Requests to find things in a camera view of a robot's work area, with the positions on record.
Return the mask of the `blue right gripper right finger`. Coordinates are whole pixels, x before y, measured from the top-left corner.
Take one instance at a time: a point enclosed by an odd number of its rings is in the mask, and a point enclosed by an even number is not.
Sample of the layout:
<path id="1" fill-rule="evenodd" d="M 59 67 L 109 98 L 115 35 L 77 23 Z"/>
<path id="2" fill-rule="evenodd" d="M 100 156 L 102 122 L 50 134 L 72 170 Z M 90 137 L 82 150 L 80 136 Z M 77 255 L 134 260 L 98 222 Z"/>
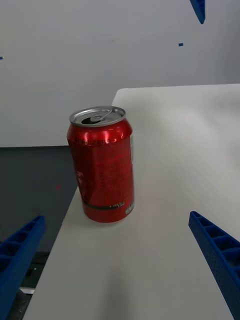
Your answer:
<path id="1" fill-rule="evenodd" d="M 240 319 L 240 242 L 191 211 L 188 226 L 235 320 Z"/>

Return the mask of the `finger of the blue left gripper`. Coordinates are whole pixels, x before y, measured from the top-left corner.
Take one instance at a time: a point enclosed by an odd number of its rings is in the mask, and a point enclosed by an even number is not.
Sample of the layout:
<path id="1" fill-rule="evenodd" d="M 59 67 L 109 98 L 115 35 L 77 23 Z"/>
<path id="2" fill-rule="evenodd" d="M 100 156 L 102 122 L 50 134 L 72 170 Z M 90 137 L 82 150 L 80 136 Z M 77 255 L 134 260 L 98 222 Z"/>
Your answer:
<path id="1" fill-rule="evenodd" d="M 206 19 L 206 1 L 205 0 L 190 0 L 194 13 L 201 25 Z"/>

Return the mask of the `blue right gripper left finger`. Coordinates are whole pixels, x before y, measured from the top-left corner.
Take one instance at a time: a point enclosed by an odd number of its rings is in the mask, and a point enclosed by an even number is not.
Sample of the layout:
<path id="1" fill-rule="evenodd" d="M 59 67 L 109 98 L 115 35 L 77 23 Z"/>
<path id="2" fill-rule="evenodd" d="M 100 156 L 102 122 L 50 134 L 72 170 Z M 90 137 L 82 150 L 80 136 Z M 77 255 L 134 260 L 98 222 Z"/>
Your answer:
<path id="1" fill-rule="evenodd" d="M 46 230 L 37 216 L 0 244 L 0 318 L 5 320 Z"/>

